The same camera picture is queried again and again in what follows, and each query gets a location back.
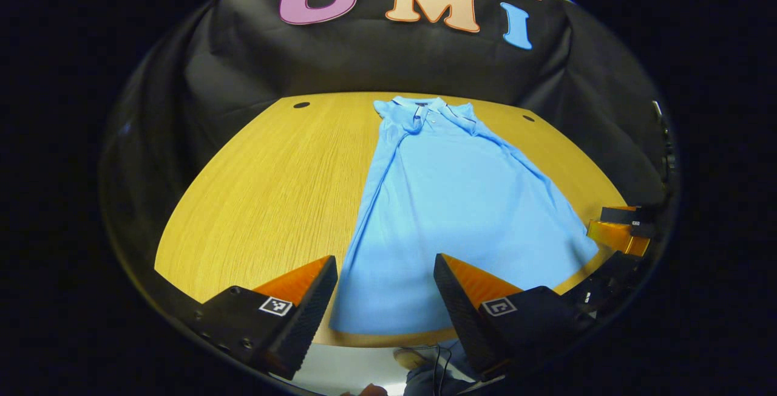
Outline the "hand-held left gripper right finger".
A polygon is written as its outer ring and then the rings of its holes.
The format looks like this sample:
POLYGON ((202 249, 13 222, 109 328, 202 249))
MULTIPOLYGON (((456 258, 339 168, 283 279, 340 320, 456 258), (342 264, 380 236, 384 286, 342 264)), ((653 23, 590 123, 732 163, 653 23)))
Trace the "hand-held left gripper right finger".
POLYGON ((436 255, 433 277, 481 380, 533 373, 595 325, 593 316, 551 288, 521 289, 447 254, 436 255))

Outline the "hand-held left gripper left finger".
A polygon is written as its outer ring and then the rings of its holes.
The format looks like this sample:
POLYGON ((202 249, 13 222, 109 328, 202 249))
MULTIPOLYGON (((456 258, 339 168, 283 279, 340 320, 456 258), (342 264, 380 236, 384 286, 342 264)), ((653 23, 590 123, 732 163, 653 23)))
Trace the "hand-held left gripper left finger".
POLYGON ((253 289, 230 286, 195 309, 194 332, 260 373, 291 380, 336 283, 336 258, 328 255, 253 289))

